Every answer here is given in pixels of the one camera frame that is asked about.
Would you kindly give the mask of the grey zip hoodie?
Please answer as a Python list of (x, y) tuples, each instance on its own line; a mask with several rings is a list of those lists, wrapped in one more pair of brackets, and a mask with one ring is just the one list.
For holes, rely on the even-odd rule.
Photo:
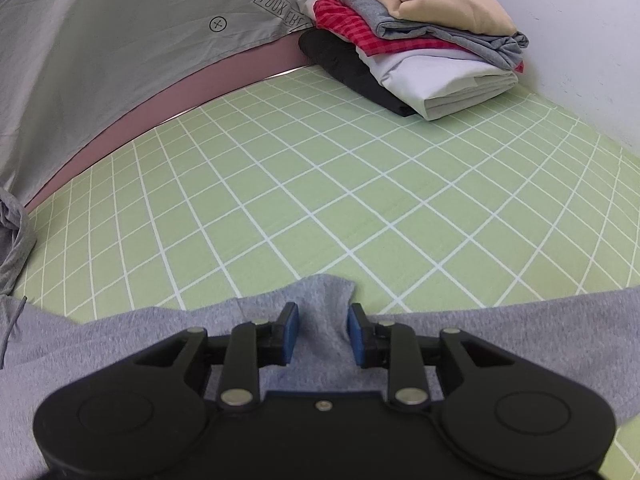
[[(266, 292), (194, 311), (157, 307), (77, 324), (16, 299), (18, 274), (36, 242), (29, 216), (1, 196), (1, 474), (35, 479), (46, 464), (32, 418), (46, 396), (151, 344), (202, 326), (213, 335), (254, 318), (274, 318), (289, 301), (300, 307), (293, 362), (271, 367), (262, 383), (288, 391), (380, 390), (384, 375), (356, 367), (346, 332), (355, 286), (319, 274)], [(401, 322), (434, 335), (457, 326), (522, 358), (576, 380), (608, 401), (616, 419), (639, 411), (639, 292), (636, 288), (505, 308), (405, 314)]]

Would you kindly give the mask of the white folded garment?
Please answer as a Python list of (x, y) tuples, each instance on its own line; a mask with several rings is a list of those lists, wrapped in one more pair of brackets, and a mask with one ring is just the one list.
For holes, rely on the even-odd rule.
[[(311, 20), (312, 28), (321, 29), (312, 16), (315, 1), (298, 0), (297, 5)], [(382, 87), (426, 120), (461, 112), (500, 96), (518, 83), (519, 73), (502, 70), (465, 51), (455, 54), (446, 49), (437, 54), (425, 49), (367, 56), (356, 47), (356, 52)]]

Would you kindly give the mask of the black folded garment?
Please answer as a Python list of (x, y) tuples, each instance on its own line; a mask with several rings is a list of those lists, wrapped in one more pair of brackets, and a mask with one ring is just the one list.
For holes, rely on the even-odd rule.
[(409, 117), (416, 111), (382, 87), (364, 64), (356, 47), (323, 29), (308, 29), (298, 38), (299, 49), (341, 84), (390, 112)]

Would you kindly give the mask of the grey folded garment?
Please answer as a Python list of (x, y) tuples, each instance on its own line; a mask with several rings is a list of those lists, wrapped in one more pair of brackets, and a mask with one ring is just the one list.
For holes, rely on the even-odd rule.
[(359, 14), (378, 38), (435, 38), (462, 47), (502, 70), (524, 72), (523, 50), (528, 47), (529, 41), (522, 32), (512, 36), (477, 35), (465, 30), (392, 18), (378, 0), (340, 1)]

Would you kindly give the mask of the red striped folded garment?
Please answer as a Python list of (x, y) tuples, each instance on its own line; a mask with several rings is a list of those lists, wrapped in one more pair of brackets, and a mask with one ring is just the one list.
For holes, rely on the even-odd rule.
[(337, 36), (358, 47), (365, 55), (404, 53), (412, 50), (433, 49), (437, 54), (443, 54), (446, 49), (455, 54), (465, 51), (472, 53), (489, 64), (502, 70), (512, 70), (515, 73), (524, 72), (524, 61), (517, 55), (510, 61), (505, 55), (491, 48), (472, 44), (471, 47), (460, 46), (457, 42), (450, 42), (434, 37), (411, 39), (382, 39), (375, 36), (366, 21), (354, 10), (345, 6), (340, 0), (316, 0), (312, 5), (312, 16), (316, 25), (334, 32)]

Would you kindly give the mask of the grey printed backdrop cloth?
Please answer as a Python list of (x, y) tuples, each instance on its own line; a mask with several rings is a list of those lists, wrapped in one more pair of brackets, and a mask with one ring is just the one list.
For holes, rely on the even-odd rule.
[(180, 110), (301, 66), (299, 0), (1, 0), (1, 184), (36, 204)]

